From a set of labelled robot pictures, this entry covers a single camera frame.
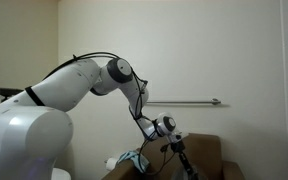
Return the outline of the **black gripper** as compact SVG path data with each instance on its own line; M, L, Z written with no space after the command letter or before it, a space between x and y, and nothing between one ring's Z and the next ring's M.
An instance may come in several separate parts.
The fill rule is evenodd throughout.
M195 177L197 175L197 172L194 170L194 168L189 163L185 153L183 152L185 150L185 145L182 140L172 143L171 149L174 153L179 153L179 159L184 167L185 172L189 177Z

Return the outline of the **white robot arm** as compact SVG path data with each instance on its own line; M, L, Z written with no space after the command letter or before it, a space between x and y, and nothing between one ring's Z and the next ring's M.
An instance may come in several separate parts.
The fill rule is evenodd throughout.
M90 58L74 58L0 104L0 180L51 180L55 161L73 135L67 112L88 92L106 95L116 89L129 101L145 139L167 138L185 171L193 174L172 116L162 113L150 120L142 115L148 100L146 82L136 77L126 60L114 58L100 67Z

